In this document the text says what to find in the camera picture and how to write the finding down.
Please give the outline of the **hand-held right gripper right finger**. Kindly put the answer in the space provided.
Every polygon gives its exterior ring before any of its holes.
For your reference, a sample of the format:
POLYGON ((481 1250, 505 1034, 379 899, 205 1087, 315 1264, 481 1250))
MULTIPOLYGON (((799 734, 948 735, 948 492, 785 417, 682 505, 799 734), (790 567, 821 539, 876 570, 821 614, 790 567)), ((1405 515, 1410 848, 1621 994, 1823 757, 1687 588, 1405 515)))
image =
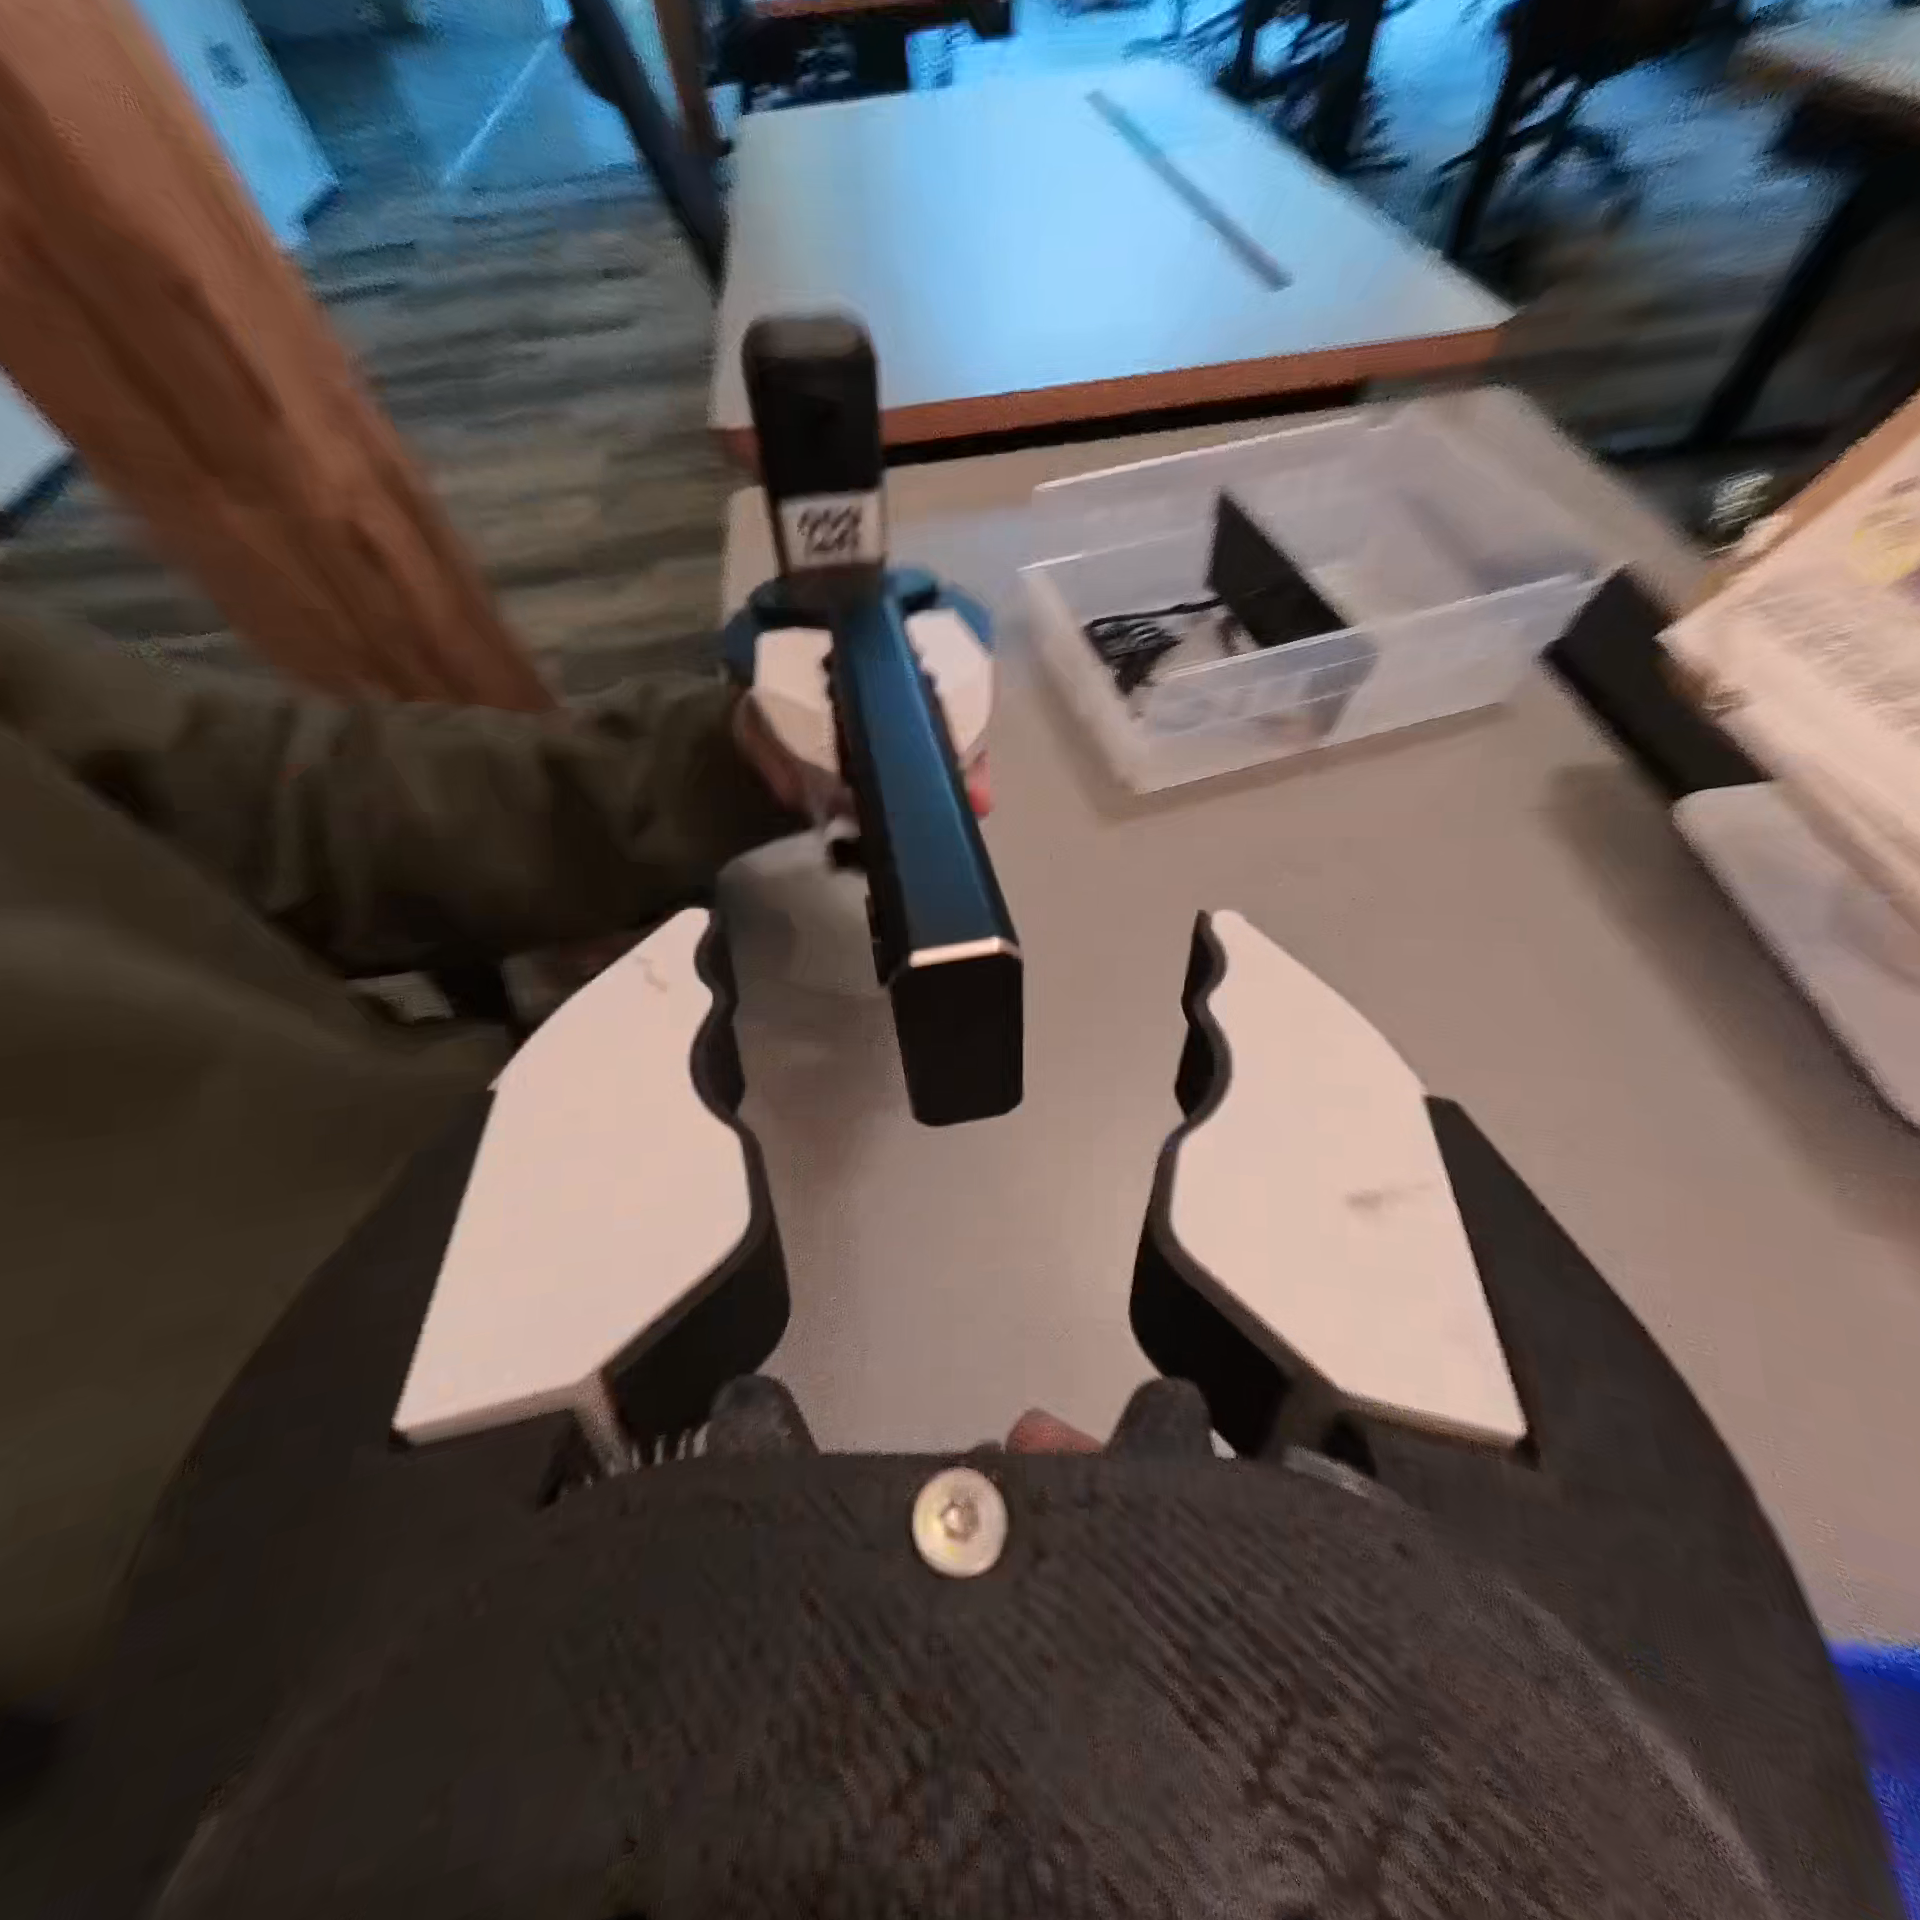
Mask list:
POLYGON ((1419 1076, 1236 909, 1192 926, 1129 1323, 1236 1453, 1380 1423, 1506 1453, 1528 1434, 1419 1076))

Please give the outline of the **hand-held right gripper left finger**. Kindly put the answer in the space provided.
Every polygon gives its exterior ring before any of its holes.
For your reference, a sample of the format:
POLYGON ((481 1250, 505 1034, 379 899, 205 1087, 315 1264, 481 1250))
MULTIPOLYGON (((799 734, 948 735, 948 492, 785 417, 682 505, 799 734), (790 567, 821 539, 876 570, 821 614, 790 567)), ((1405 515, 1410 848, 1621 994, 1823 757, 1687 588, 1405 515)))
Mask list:
POLYGON ((491 1086, 393 1406, 429 1445, 547 1416, 689 1447, 790 1294, 721 928, 684 909, 567 998, 491 1086))

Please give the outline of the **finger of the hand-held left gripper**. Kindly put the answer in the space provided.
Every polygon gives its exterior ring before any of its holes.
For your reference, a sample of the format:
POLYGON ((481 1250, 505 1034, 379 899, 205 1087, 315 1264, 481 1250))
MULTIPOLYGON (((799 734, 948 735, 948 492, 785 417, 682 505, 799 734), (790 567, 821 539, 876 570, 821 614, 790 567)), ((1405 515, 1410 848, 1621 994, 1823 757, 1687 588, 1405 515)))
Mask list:
POLYGON ((817 627, 760 632, 736 703, 736 741, 787 810, 834 822, 850 814, 831 703, 831 634, 817 627))
POLYGON ((953 607, 908 612, 904 635, 921 670, 961 783, 985 783, 988 732, 996 705, 991 650, 968 615, 953 607))

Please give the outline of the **black stand post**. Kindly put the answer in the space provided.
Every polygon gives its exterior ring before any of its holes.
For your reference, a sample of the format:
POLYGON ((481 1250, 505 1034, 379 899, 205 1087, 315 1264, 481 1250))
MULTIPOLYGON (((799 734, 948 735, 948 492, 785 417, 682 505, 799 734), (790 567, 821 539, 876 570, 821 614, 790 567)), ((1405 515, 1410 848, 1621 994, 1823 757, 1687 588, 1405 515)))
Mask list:
POLYGON ((908 1107, 927 1128, 1002 1117, 1025 1089, 1024 954, 883 567, 827 598, 827 709, 908 1107))

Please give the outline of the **person's left forearm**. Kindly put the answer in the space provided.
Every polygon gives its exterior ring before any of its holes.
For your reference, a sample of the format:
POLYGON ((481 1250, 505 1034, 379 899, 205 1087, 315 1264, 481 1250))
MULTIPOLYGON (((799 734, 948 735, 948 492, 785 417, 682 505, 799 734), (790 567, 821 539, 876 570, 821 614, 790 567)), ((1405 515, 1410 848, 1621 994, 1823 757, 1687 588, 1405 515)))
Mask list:
POLYGON ((481 1087, 475 1024, 407 1036, 348 980, 635 932, 804 825, 804 775, 717 674, 553 711, 327 699, 4 603, 4 1079, 172 1024, 137 950, 407 1079, 481 1087))

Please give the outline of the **white desk with wooden edge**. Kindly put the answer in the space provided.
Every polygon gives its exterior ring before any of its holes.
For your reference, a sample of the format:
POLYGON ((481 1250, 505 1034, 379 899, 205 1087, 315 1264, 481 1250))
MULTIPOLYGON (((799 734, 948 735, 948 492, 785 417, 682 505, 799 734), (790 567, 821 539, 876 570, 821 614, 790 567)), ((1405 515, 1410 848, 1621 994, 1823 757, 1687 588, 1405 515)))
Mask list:
POLYGON ((1192 71, 1135 59, 778 108, 733 131, 708 425, 750 324, 865 326, 890 449, 1282 414, 1475 371, 1513 309, 1192 71))

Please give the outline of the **grey desk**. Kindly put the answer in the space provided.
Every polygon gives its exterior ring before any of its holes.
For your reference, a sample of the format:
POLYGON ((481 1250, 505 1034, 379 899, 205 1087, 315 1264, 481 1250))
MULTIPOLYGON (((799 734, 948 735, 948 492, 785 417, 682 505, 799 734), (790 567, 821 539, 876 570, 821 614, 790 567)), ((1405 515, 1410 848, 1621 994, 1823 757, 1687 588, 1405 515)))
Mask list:
POLYGON ((1024 1099, 908 1116, 879 994, 733 936, 746 1111, 790 1286, 774 1373, 831 1447, 1028 1407, 1108 1427, 1193 914, 1241 912, 1458 1102, 1691 1386, 1826 1631, 1916 1641, 1916 1131, 1868 1092, 1549 674, 1506 707, 1135 798, 1028 651, 1032 492, 1228 435, 891 469, 891 538, 996 615, 989 850, 1024 1099))

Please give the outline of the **wooden desk with black legs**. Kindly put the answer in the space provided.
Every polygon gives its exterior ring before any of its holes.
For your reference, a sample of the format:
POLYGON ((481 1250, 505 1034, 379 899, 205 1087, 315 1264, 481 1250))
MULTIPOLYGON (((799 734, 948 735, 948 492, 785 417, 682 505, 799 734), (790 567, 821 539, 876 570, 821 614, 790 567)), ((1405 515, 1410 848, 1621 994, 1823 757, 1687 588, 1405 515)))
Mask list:
POLYGON ((1808 333, 1856 251, 1888 219, 1916 210, 1918 182, 1916 9, 1822 16, 1750 32, 1732 58, 1747 91, 1788 96, 1863 148, 1853 180, 1802 241, 1788 276, 1750 327, 1682 437, 1687 454, 1739 444, 1770 377, 1808 333))

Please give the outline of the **black divider panel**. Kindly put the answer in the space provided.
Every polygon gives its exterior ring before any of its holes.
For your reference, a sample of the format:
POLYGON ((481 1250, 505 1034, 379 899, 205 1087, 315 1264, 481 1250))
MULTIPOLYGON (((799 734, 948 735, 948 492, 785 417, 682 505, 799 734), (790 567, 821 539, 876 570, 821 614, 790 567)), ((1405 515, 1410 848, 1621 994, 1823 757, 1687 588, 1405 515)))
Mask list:
POLYGON ((1360 657, 1348 618, 1230 492, 1212 502, 1205 589, 1224 659, 1280 654, 1332 670, 1360 657))

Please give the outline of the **clear plastic box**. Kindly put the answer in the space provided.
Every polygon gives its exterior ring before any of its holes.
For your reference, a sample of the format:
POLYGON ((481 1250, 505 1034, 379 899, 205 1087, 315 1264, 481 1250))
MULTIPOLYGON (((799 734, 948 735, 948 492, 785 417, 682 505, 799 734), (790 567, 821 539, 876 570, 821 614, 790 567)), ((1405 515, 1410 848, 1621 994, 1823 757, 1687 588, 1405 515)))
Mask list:
POLYGON ((1037 662, 1135 796, 1497 707, 1620 566, 1534 428, 1482 385, 1044 482, 1020 566, 1037 662), (1220 655, 1220 492, 1348 618, 1350 666, 1220 655))

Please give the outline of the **white plastic stand base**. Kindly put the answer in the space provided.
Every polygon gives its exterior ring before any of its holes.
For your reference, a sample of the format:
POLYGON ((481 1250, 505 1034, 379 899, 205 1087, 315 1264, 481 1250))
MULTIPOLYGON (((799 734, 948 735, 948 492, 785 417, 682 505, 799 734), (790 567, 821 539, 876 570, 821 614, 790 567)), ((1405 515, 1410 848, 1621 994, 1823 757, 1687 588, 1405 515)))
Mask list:
POLYGON ((1852 1067, 1916 1129, 1916 926, 1772 782, 1700 787, 1670 819, 1852 1067))

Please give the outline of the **wooden column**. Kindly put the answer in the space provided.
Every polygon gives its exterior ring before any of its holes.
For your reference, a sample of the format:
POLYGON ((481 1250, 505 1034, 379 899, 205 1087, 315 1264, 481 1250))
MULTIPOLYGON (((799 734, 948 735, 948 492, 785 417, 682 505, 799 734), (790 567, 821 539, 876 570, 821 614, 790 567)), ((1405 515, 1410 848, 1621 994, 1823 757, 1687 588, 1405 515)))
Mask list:
POLYGON ((1 362, 285 676, 556 703, 131 4, 1 8, 1 362))

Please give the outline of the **printed instruction sheet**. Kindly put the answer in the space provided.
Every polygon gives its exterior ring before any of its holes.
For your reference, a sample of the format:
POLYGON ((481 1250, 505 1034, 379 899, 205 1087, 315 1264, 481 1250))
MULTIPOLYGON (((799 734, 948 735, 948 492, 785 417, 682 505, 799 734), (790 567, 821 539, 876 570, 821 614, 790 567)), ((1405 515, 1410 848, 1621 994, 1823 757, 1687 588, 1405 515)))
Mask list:
POLYGON ((1916 920, 1916 442, 1858 468, 1659 642, 1701 714, 1916 920))

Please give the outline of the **blue box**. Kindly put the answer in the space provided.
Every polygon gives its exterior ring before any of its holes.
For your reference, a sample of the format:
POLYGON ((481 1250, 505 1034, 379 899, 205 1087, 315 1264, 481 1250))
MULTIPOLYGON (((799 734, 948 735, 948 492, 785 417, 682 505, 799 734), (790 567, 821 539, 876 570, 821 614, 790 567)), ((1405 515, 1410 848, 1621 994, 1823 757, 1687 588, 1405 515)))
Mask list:
POLYGON ((1909 1854, 1918 1829, 1918 1646, 1832 1641, 1876 1804, 1890 1836, 1909 1854))

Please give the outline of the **wooden document board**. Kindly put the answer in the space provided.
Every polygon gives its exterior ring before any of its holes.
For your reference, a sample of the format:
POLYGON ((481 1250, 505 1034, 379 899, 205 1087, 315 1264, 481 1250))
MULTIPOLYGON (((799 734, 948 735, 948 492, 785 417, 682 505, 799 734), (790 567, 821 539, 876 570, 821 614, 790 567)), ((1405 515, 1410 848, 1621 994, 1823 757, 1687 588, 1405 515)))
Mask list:
POLYGON ((1904 460, 1918 445, 1918 392, 1888 412, 1876 428, 1832 457, 1792 496, 1781 497, 1764 525, 1788 533, 1859 492, 1882 468, 1904 460))

